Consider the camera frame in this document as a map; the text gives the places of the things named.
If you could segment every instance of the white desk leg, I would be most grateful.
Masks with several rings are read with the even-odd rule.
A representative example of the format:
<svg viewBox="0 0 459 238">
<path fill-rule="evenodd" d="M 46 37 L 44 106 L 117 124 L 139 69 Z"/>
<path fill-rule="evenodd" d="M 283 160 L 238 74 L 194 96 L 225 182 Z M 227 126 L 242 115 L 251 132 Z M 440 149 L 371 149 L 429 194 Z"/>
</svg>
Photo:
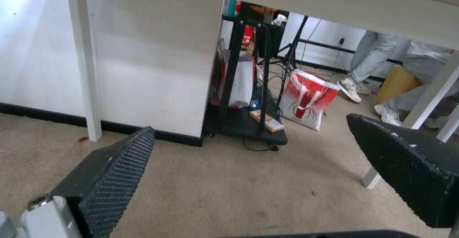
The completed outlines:
<svg viewBox="0 0 459 238">
<path fill-rule="evenodd" d="M 403 121 L 402 127 L 415 130 L 419 129 L 435 106 L 440 102 L 443 96 L 445 96 L 446 92 L 448 92 L 449 88 L 458 78 L 459 53 L 455 52 L 453 57 L 446 63 L 443 69 L 441 69 L 441 71 L 435 76 L 429 88 L 427 88 L 416 106 L 408 114 L 408 117 L 406 117 Z M 380 179 L 381 176 L 372 167 L 362 179 L 362 182 L 368 189 L 373 189 Z"/>
<path fill-rule="evenodd" d="M 102 136 L 87 0 L 68 0 L 89 140 Z"/>
<path fill-rule="evenodd" d="M 367 188 L 372 190 L 376 184 L 381 179 L 379 173 L 371 167 L 370 170 L 365 174 L 365 177 L 362 179 L 362 184 Z"/>
<path fill-rule="evenodd" d="M 459 127 L 459 105 L 451 112 L 448 123 L 438 132 L 436 138 L 446 143 L 454 131 Z"/>
</svg>

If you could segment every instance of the plastic bag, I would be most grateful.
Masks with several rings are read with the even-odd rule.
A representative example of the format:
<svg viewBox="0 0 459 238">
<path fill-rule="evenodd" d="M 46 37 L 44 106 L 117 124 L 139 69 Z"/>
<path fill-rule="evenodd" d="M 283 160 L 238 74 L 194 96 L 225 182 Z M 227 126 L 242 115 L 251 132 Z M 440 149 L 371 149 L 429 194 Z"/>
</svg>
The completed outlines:
<svg viewBox="0 0 459 238">
<path fill-rule="evenodd" d="M 337 84 L 295 69 L 280 100 L 282 116 L 319 130 L 323 111 L 338 95 L 339 89 Z"/>
</svg>

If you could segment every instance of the person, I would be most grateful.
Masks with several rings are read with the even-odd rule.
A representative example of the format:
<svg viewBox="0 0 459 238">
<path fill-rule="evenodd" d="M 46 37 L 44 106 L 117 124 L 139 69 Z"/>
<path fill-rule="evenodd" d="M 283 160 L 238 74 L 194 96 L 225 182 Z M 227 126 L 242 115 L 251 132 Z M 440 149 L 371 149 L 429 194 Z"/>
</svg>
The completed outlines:
<svg viewBox="0 0 459 238">
<path fill-rule="evenodd" d="M 395 35 L 367 31 L 352 57 L 349 74 L 338 81 L 341 91 L 353 102 L 360 103 L 362 98 L 359 94 L 371 93 L 363 81 L 384 65 L 395 47 L 403 40 Z"/>
<path fill-rule="evenodd" d="M 449 48 L 441 48 L 434 45 L 412 41 L 403 60 L 403 68 L 418 77 L 423 85 L 399 94 L 382 104 L 374 106 L 374 110 L 380 115 L 381 120 L 392 125 L 400 126 L 400 111 L 411 111 L 420 97 L 429 87 L 433 78 L 443 68 L 446 61 L 451 58 L 454 51 Z M 456 81 L 445 97 L 453 96 L 459 91 L 459 82 Z"/>
</svg>

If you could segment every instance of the red object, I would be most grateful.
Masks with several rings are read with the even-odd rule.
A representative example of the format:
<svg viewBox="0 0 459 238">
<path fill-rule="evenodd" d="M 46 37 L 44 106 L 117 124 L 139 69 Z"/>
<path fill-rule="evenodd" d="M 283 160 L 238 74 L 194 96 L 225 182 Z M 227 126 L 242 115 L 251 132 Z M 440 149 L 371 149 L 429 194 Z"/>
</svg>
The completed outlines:
<svg viewBox="0 0 459 238">
<path fill-rule="evenodd" d="M 338 95 L 339 86 L 313 73 L 295 69 L 280 101 L 283 117 L 319 130 L 322 114 Z"/>
<path fill-rule="evenodd" d="M 78 142 L 83 142 L 83 141 L 86 141 L 86 140 L 88 140 L 88 139 L 89 139 L 89 137 L 84 136 L 84 137 L 80 138 L 80 139 L 78 140 Z"/>
<path fill-rule="evenodd" d="M 250 41 L 254 37 L 254 31 L 252 30 L 252 27 L 246 25 L 246 28 L 244 29 L 244 36 L 242 37 L 242 46 L 247 47 L 250 44 Z"/>
</svg>

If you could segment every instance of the black trim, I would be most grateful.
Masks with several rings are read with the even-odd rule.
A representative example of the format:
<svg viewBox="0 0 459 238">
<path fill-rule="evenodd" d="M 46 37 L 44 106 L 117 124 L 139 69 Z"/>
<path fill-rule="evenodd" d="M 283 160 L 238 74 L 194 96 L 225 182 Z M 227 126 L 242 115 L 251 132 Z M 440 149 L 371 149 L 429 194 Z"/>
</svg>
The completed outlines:
<svg viewBox="0 0 459 238">
<path fill-rule="evenodd" d="M 52 122 L 64 123 L 64 124 L 69 124 L 69 125 L 74 125 L 74 126 L 79 126 L 79 127 L 86 127 L 85 117 L 69 115 L 69 114 L 64 114 L 64 113 L 59 113 L 59 112 L 50 112 L 50 111 L 34 109 L 34 108 L 13 105 L 13 104 L 0 103 L 0 113 L 13 114 L 17 116 L 26 116 L 26 117 L 35 118 L 35 119 L 48 120 Z M 109 122 L 105 120 L 100 121 L 100 124 L 102 126 L 102 130 L 117 132 L 117 133 L 122 133 L 122 134 L 128 134 L 128 135 L 136 132 L 137 130 L 142 129 L 141 127 L 124 125 L 121 123 Z M 192 146 L 202 146 L 202 140 L 203 140 L 202 135 L 200 138 L 198 138 L 198 137 L 182 135 L 182 134 L 172 133 L 172 132 L 167 132 L 167 131 L 162 131 L 162 130 L 156 130 L 155 137 L 158 140 L 165 140 L 165 141 L 180 143 L 184 145 L 192 145 Z"/>
<path fill-rule="evenodd" d="M 284 57 L 281 57 L 281 56 L 277 56 L 276 58 L 281 59 L 281 60 L 284 59 Z M 325 66 L 325 65 L 311 63 L 311 62 L 307 62 L 307 61 L 303 61 L 303 60 L 295 60 L 295 63 L 301 64 L 301 65 L 304 65 L 304 66 L 311 66 L 313 68 L 325 69 L 325 70 L 333 71 L 333 72 L 336 72 L 336 73 L 347 74 L 347 71 L 344 70 L 344 69 L 341 69 L 341 68 Z M 369 76 L 368 78 L 372 79 L 372 80 L 376 80 L 376 81 L 385 81 L 385 78 L 380 78 L 378 76 Z"/>
</svg>

